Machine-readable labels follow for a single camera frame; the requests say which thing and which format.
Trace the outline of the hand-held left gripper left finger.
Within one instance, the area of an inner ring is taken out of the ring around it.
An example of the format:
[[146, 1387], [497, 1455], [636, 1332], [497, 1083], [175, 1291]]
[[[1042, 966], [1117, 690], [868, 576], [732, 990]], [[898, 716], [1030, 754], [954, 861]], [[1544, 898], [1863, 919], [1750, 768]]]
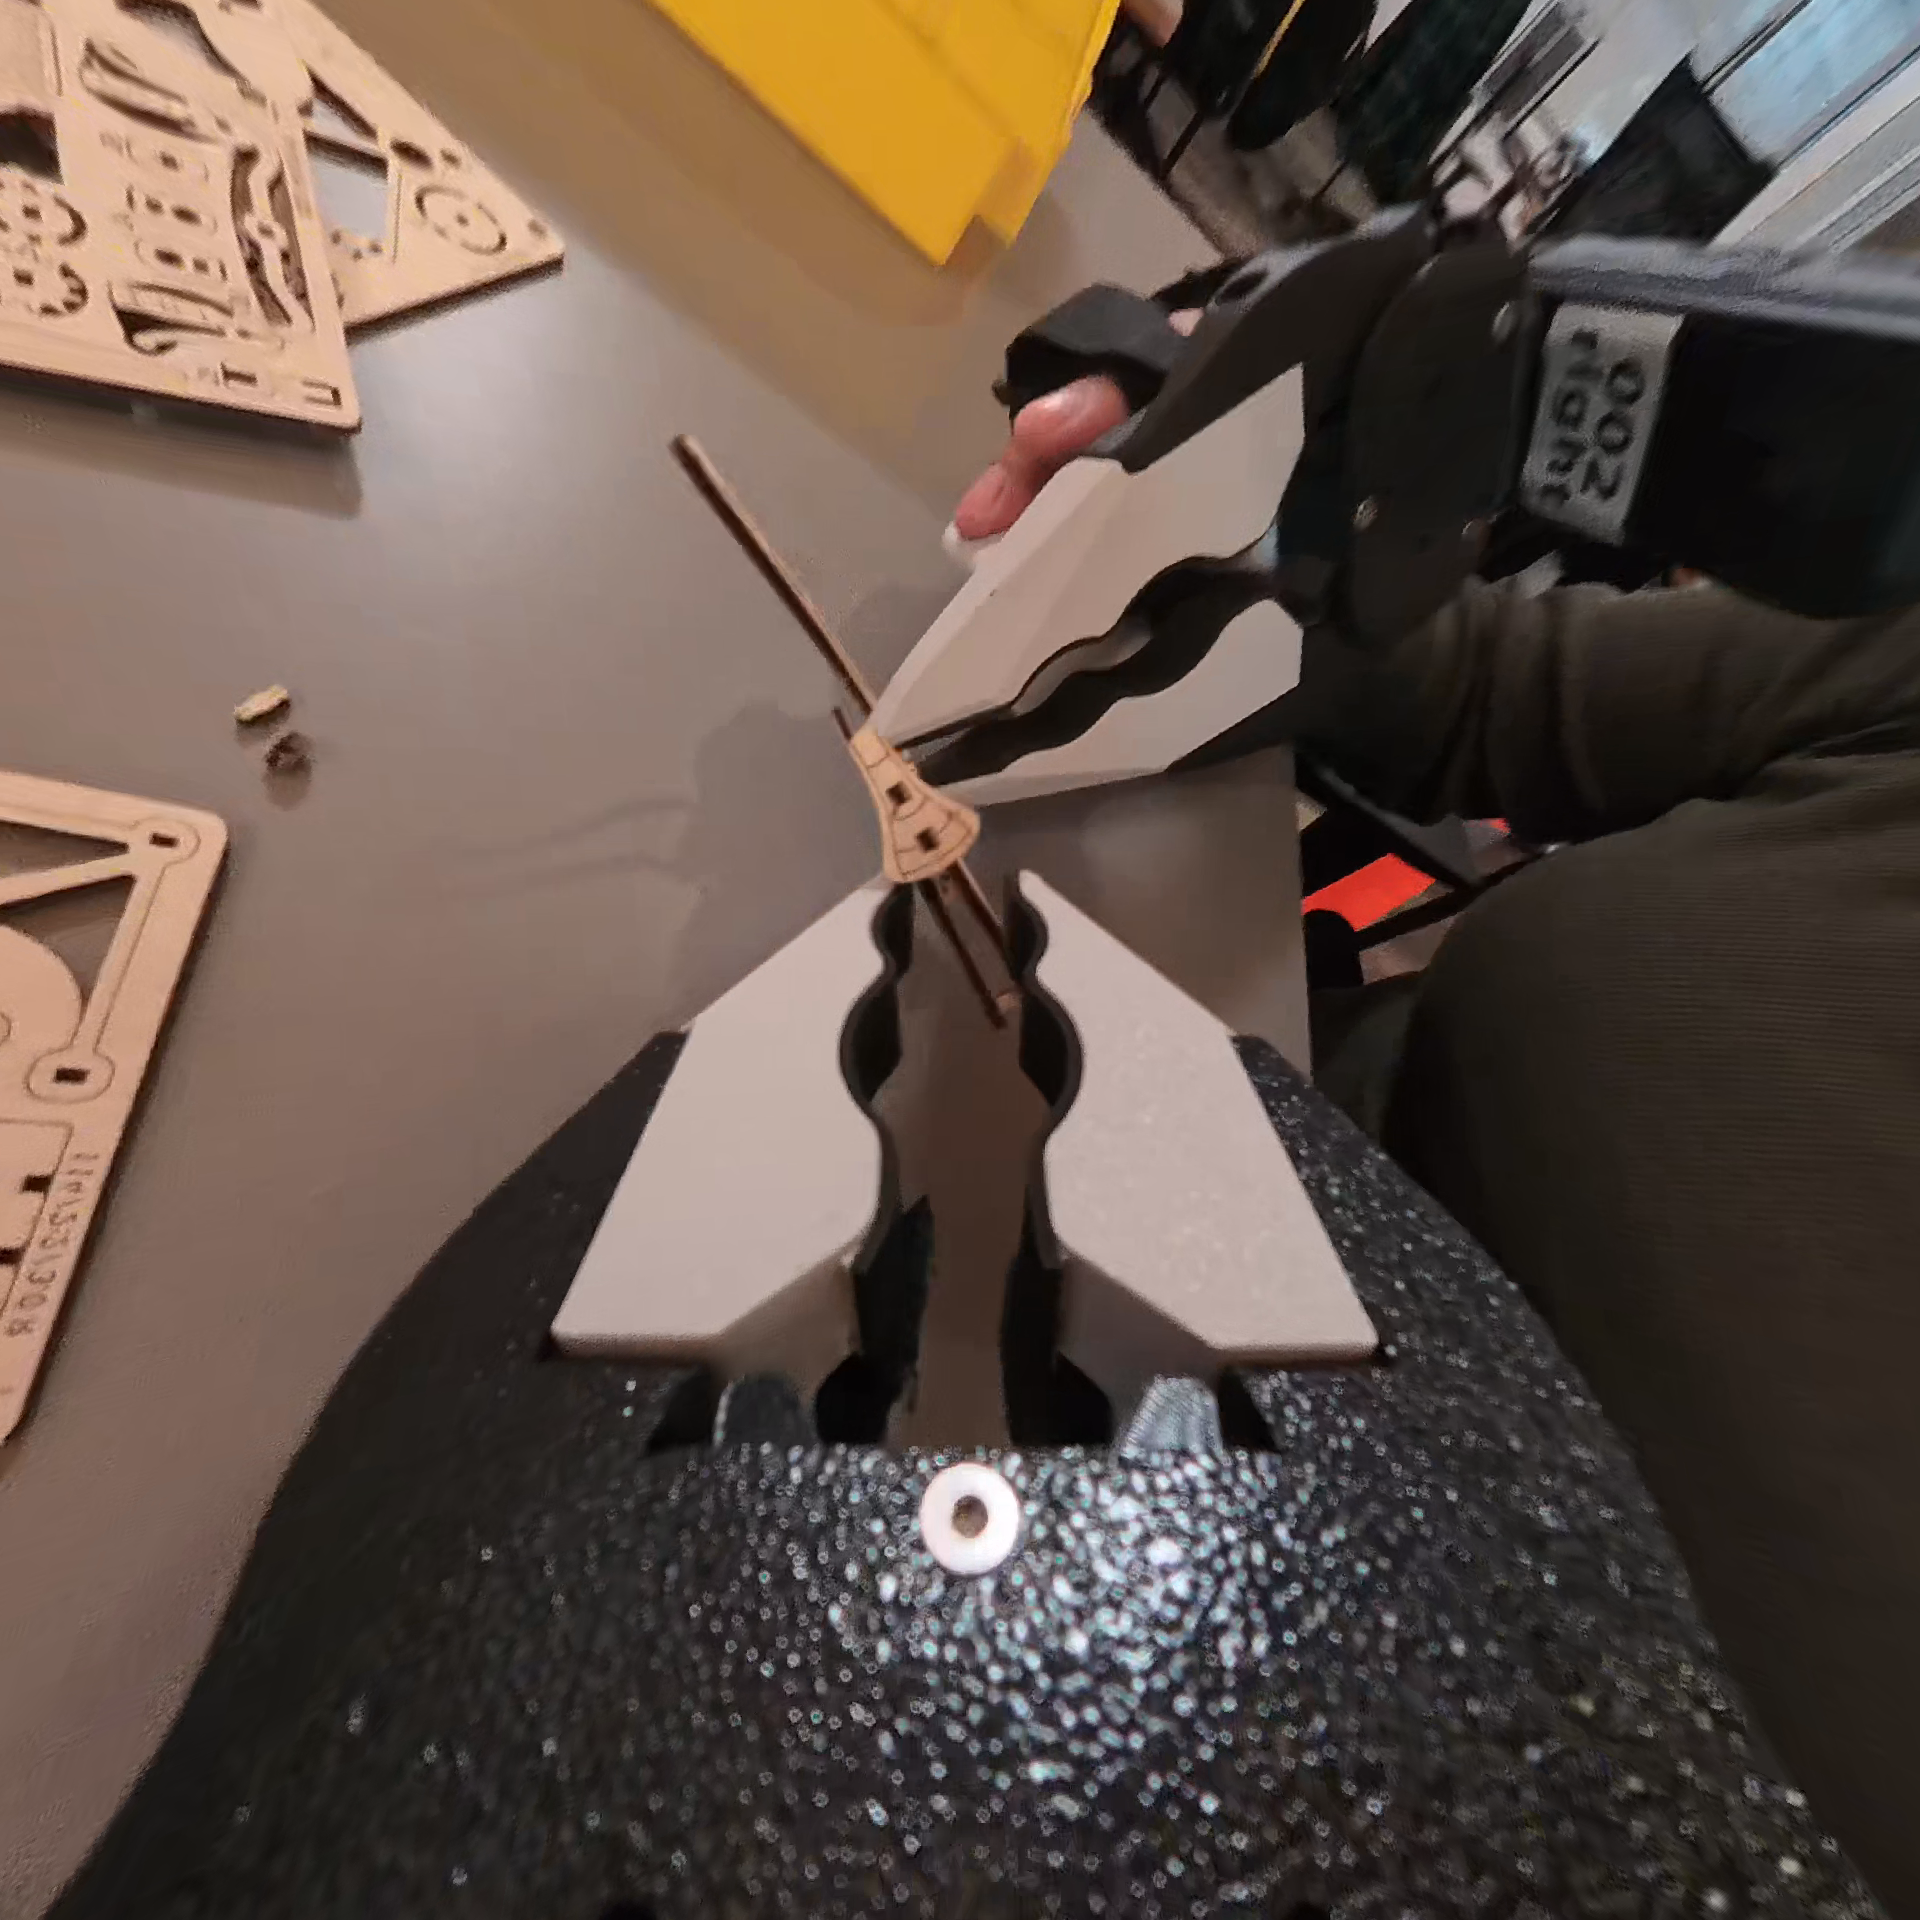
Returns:
[[920, 1367], [931, 1203], [902, 1185], [912, 887], [868, 880], [709, 1001], [551, 1319], [564, 1359], [784, 1377], [896, 1409]]

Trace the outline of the person's right hand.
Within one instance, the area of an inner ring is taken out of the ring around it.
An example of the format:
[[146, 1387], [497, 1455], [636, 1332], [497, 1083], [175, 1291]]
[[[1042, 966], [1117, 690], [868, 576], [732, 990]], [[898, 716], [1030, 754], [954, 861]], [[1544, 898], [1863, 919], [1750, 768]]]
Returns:
[[954, 508], [956, 543], [1007, 537], [1039, 500], [1044, 484], [1129, 419], [1128, 393], [1106, 375], [1084, 375], [1031, 398], [1012, 422], [1009, 442]]

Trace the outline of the person's right forearm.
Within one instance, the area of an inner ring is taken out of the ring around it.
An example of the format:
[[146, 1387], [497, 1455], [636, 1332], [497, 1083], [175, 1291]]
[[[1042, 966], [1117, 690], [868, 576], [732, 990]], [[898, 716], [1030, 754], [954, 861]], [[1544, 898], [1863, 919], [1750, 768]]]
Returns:
[[1790, 759], [1916, 748], [1916, 611], [1471, 582], [1388, 648], [1310, 638], [1298, 723], [1299, 751], [1411, 822], [1586, 841], [1754, 793]]

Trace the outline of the wooden parts sheet round cutout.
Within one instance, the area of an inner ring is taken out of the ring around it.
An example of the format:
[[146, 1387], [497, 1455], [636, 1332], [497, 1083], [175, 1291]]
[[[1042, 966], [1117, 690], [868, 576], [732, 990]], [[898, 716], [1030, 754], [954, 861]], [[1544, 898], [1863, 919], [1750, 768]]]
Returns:
[[3, 773], [3, 827], [102, 841], [3, 877], [3, 906], [124, 886], [92, 986], [3, 931], [3, 1439], [23, 1425], [104, 1203], [180, 980], [229, 857], [229, 827], [82, 783]]

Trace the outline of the person's dark green torso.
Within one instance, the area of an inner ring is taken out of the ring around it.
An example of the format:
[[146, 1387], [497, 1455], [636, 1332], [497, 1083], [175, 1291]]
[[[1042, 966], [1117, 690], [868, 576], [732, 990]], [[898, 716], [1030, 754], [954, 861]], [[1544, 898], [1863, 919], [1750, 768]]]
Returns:
[[1443, 940], [1381, 1138], [1549, 1319], [1766, 1745], [1916, 1917], [1916, 759], [1418, 806], [1571, 849]]

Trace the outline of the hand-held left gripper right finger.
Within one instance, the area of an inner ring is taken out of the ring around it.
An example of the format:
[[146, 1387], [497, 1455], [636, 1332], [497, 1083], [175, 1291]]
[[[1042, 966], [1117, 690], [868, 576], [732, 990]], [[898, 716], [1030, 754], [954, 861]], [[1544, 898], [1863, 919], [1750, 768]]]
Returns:
[[1238, 1036], [1031, 869], [1009, 935], [1021, 1072], [1044, 1099], [1030, 1224], [1053, 1351], [1112, 1409], [1173, 1377], [1374, 1360]]

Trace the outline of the large wooden parts sheet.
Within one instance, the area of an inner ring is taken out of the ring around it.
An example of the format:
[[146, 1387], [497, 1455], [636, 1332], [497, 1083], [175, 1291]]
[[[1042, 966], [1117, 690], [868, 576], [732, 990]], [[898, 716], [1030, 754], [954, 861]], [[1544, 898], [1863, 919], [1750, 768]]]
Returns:
[[3, 367], [355, 433], [267, 3], [3, 3]]

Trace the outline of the yellow plastic bin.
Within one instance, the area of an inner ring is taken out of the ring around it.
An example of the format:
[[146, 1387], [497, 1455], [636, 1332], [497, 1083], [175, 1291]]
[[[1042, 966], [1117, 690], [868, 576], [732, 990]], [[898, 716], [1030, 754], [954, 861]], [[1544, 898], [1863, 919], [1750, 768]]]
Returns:
[[1012, 242], [1092, 99], [1117, 3], [657, 3], [931, 266]]

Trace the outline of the red and black object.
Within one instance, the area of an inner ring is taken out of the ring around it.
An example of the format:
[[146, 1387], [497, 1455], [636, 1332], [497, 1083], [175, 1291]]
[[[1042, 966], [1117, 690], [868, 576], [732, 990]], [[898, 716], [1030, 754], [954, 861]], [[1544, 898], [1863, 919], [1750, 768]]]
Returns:
[[1524, 860], [1505, 820], [1418, 827], [1327, 806], [1299, 837], [1303, 913], [1340, 919], [1374, 951], [1451, 923]]

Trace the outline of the black office chair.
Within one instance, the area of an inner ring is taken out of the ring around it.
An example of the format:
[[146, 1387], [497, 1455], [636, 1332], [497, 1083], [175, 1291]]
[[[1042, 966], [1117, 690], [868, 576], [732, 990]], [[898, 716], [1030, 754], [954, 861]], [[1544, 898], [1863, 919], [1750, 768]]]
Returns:
[[1092, 110], [1158, 181], [1202, 132], [1259, 152], [1327, 108], [1377, 3], [1124, 3]]

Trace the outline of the wooden parts sheet triangle cutout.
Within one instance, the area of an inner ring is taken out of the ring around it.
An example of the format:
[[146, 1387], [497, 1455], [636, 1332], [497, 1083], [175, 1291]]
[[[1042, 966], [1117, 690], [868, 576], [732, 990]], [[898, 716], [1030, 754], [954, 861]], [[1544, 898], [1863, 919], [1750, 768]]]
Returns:
[[298, 120], [307, 150], [372, 171], [383, 184], [368, 231], [325, 219], [347, 326], [376, 326], [562, 269], [559, 230], [322, 8], [267, 3], [267, 16], [304, 71]]

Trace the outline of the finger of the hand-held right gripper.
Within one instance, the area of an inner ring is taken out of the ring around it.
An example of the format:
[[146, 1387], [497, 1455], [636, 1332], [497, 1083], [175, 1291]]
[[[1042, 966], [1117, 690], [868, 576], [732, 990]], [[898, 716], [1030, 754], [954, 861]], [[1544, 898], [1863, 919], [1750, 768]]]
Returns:
[[975, 806], [1165, 773], [1284, 703], [1303, 626], [1270, 599], [1202, 590], [1148, 624], [1135, 652], [1068, 672], [1025, 716], [962, 728], [918, 759]]
[[1250, 549], [1303, 446], [1303, 385], [1287, 368], [1138, 475], [1117, 453], [1061, 467], [902, 658], [876, 703], [879, 736], [906, 748], [1009, 710], [1171, 568]]

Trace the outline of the small trapezoid wooden model part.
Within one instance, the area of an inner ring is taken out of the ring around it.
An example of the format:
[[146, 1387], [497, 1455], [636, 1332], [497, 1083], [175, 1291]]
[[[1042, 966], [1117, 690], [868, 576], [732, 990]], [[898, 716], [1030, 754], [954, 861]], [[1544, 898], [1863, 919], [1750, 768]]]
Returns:
[[925, 781], [871, 725], [851, 732], [847, 751], [876, 806], [881, 873], [891, 886], [933, 880], [975, 853], [977, 810]]

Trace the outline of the long wooden model part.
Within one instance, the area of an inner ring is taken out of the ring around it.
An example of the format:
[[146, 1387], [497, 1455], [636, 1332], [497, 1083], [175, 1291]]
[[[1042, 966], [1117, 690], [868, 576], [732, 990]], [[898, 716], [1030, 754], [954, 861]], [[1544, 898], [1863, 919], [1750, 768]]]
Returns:
[[[803, 638], [821, 652], [821, 658], [830, 667], [830, 676], [836, 679], [836, 686], [847, 695], [847, 703], [833, 710], [833, 723], [843, 736], [843, 744], [847, 744], [851, 732], [856, 732], [861, 725], [879, 728], [876, 725], [876, 693], [868, 690], [867, 676], [858, 672], [852, 652], [833, 635], [827, 614], [814, 605], [814, 599], [808, 594], [808, 587], [794, 576], [794, 568], [780, 558], [780, 551], [762, 533], [758, 518], [737, 500], [737, 493], [723, 478], [723, 470], [716, 467], [709, 451], [695, 439], [678, 433], [671, 442], [671, 453], [674, 453], [678, 467], [686, 475], [686, 480], [695, 485], [704, 502], [727, 527], [732, 543], [743, 549], [743, 555], [756, 564], [756, 570], [773, 590], [780, 606], [803, 629]], [[912, 887], [920, 898], [920, 906], [931, 913], [933, 926], [942, 931], [950, 957], [965, 971], [968, 986], [975, 990], [982, 1015], [998, 1030], [1007, 1030], [1009, 1015], [1017, 1009], [1017, 1000], [1020, 1000], [1020, 994], [1012, 986], [1012, 971], [1007, 959], [1007, 935], [1002, 935], [1002, 922], [1000, 922], [998, 908], [988, 898], [988, 887], [980, 886], [980, 877], [975, 875], [968, 860], [954, 873], [946, 873], [933, 880], [896, 886], [896, 887]]]

